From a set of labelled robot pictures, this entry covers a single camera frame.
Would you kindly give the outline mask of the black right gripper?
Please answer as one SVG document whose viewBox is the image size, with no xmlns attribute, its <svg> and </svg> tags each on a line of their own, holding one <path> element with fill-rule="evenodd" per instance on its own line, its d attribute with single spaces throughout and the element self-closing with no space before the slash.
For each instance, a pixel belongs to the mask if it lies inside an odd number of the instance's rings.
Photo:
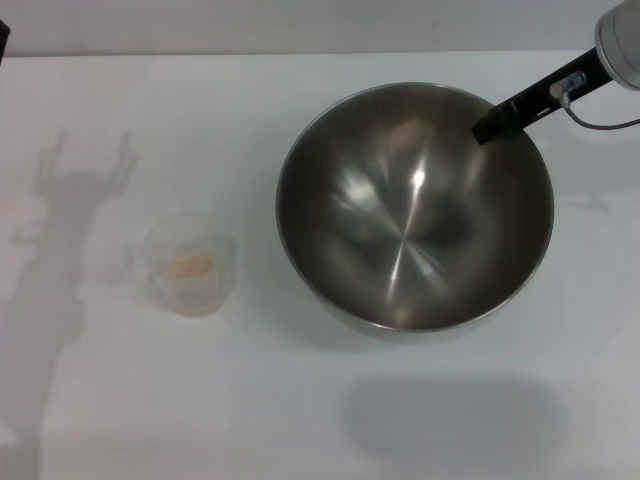
<svg viewBox="0 0 640 480">
<path fill-rule="evenodd" d="M 596 48 L 490 109 L 472 127 L 479 145 L 511 136 L 612 81 Z"/>
</svg>

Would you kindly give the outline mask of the stainless steel mixing bowl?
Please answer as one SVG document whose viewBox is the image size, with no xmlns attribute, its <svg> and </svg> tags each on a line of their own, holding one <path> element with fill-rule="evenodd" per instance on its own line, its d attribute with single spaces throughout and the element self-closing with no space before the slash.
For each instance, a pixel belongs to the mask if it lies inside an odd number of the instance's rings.
<svg viewBox="0 0 640 480">
<path fill-rule="evenodd" d="M 338 101 L 302 131 L 275 219 L 323 303 L 380 329 L 431 332 L 520 293 L 547 253 L 554 194 L 527 134 L 476 141 L 489 108 L 453 87 L 394 83 Z"/>
</svg>

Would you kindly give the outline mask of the beige uncooked rice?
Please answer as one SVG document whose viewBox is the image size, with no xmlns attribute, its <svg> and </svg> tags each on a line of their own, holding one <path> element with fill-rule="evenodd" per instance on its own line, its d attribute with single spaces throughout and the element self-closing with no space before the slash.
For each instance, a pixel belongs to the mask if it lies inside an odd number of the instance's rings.
<svg viewBox="0 0 640 480">
<path fill-rule="evenodd" d="M 160 269 L 160 287 L 167 300 L 184 308 L 202 307 L 215 296 L 215 262 L 195 253 L 173 258 Z"/>
</svg>

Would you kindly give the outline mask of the clear plastic measuring cup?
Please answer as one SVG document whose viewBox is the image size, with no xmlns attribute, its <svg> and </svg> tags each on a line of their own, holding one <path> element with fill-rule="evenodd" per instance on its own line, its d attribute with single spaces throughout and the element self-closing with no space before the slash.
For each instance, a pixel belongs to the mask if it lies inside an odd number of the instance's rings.
<svg viewBox="0 0 640 480">
<path fill-rule="evenodd" d="M 215 296 L 202 307 L 184 308 L 170 303 L 160 287 L 161 267 L 175 257 L 204 253 L 215 262 Z M 127 266 L 140 271 L 145 290 L 158 306 L 189 318 L 207 317 L 222 308 L 236 283 L 236 244 L 218 228 L 213 217 L 174 213 L 153 224 L 142 239 L 125 248 Z"/>
</svg>

